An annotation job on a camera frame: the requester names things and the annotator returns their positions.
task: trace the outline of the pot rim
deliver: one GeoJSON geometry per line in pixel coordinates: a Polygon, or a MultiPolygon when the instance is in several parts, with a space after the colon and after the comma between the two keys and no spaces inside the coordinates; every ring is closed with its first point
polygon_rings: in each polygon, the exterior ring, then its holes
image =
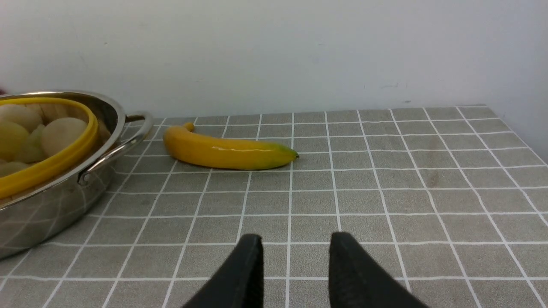
{"type": "Polygon", "coordinates": [[[116,123],[116,128],[111,133],[110,138],[108,138],[107,141],[102,145],[102,147],[99,148],[95,153],[93,153],[93,155],[88,157],[88,159],[86,159],[84,162],[82,162],[78,166],[74,167],[72,170],[70,170],[69,172],[64,174],[62,177],[60,177],[60,178],[58,178],[54,181],[51,181],[51,182],[47,183],[46,185],[41,186],[40,188],[37,188],[37,189],[33,190],[32,192],[24,195],[24,196],[21,196],[21,197],[15,199],[15,200],[12,200],[12,201],[10,201],[6,204],[1,205],[0,206],[0,212],[3,211],[3,210],[6,210],[9,207],[15,206],[17,203],[19,203],[21,201],[24,201],[24,200],[27,200],[31,197],[34,197],[34,196],[38,195],[39,193],[43,192],[44,190],[50,189],[50,188],[52,188],[52,187],[54,187],[54,186],[56,186],[56,185],[58,185],[58,184],[60,184],[64,181],[66,181],[68,178],[80,173],[86,167],[90,166],[95,161],[97,161],[98,158],[101,157],[116,142],[116,140],[118,140],[118,138],[122,134],[122,130],[123,130],[123,127],[125,125],[125,116],[126,116],[123,108],[115,100],[109,98],[108,96],[99,94],[99,93],[88,92],[88,91],[80,91],[80,90],[42,90],[42,91],[34,91],[34,92],[21,92],[21,93],[15,93],[15,94],[0,95],[0,99],[17,98],[17,97],[21,97],[21,96],[34,97],[35,95],[48,95],[48,94],[51,94],[51,95],[54,95],[54,94],[83,94],[83,95],[91,96],[91,97],[97,98],[99,100],[102,100],[102,101],[106,102],[107,104],[109,104],[116,111],[116,115],[118,117],[117,118],[117,123],[116,123]]]}

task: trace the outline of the white wall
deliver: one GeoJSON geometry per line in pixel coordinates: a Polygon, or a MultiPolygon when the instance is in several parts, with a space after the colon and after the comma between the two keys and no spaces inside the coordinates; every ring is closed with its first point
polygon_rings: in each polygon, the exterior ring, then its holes
{"type": "Polygon", "coordinates": [[[0,84],[156,116],[484,103],[548,158],[547,16],[546,0],[4,0],[0,84]]]}

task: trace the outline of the stainless steel pot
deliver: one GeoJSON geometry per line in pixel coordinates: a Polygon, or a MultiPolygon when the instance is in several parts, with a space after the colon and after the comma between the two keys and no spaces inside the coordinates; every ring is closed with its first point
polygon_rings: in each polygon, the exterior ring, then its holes
{"type": "Polygon", "coordinates": [[[30,248],[80,218],[110,184],[115,160],[143,141],[152,128],[152,116],[148,112],[126,115],[114,100],[90,92],[32,92],[2,95],[0,100],[28,97],[64,98],[83,103],[104,122],[111,136],[96,153],[62,177],[0,206],[0,258],[30,248]],[[124,124],[139,120],[144,120],[140,129],[121,143],[124,124]]]}

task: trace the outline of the yellow rim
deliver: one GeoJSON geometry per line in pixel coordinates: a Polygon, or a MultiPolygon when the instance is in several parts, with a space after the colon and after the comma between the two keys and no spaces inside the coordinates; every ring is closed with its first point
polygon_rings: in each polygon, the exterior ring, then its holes
{"type": "Polygon", "coordinates": [[[24,170],[0,178],[0,199],[41,184],[69,169],[89,153],[98,137],[97,118],[87,106],[79,102],[58,98],[21,98],[0,101],[0,105],[4,104],[55,104],[74,106],[87,114],[88,126],[84,133],[74,143],[61,152],[24,170]]]}

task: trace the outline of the yellow banana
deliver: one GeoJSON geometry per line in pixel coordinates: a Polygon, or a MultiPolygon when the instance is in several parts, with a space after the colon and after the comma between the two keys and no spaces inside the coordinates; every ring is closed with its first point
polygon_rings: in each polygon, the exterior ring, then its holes
{"type": "Polygon", "coordinates": [[[169,127],[164,133],[168,153],[198,166],[237,170],[277,168],[299,157],[297,152],[281,144],[214,138],[193,131],[192,123],[169,127]]]}

